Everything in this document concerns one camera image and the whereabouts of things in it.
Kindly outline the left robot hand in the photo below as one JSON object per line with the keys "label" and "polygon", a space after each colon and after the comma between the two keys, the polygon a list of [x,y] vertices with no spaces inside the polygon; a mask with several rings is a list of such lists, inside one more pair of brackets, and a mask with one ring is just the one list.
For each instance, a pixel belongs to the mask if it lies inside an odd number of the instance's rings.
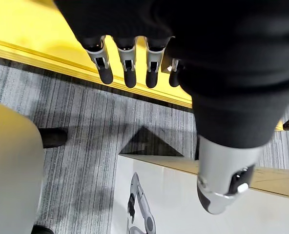
{"label": "left robot hand", "polygon": [[289,105],[289,0],[57,0],[104,83],[102,37],[132,59],[147,41],[147,85],[163,49],[192,98],[199,134],[197,192],[220,214],[249,185],[253,168]]}

